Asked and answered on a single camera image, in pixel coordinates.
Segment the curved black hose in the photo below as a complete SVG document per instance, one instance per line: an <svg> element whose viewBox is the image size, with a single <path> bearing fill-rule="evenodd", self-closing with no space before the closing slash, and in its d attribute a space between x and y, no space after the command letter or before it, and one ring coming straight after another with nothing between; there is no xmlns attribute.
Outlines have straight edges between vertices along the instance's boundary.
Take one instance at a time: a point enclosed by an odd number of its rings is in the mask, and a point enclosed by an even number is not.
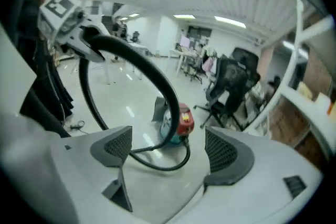
<svg viewBox="0 0 336 224"><path fill-rule="evenodd" d="M174 167L168 167L168 168L159 167L150 164L135 155L135 153L153 151L165 146L167 143L169 143L178 127L180 120L179 101L177 99L176 93L172 85L169 83L166 76L151 61L148 61L142 55L133 50L132 47L127 42L117 37L97 35L92 39L88 40L88 43L91 45L91 48L97 52L99 52L99 50L107 51L109 53L120 56L121 58L129 61L134 66L136 66L145 76L147 76L150 79L150 81L157 87L157 89L161 91L170 109L172 122L167 137L161 143L155 146L140 148L138 150L131 151L130 155L143 165L156 170L172 171L177 170L181 168L183 165L185 165L190 157L190 149L187 141L184 143L187 150L186 157L180 164ZM80 86L83 92L84 99L89 107L89 110L91 111L91 114L98 123L98 125L103 130L107 130L109 128L106 125L105 121L102 119L100 113L98 112L98 109L93 100L91 90L89 87L89 81L88 81L89 61L87 59L80 58L78 69L79 69L78 72L79 72Z"/></svg>

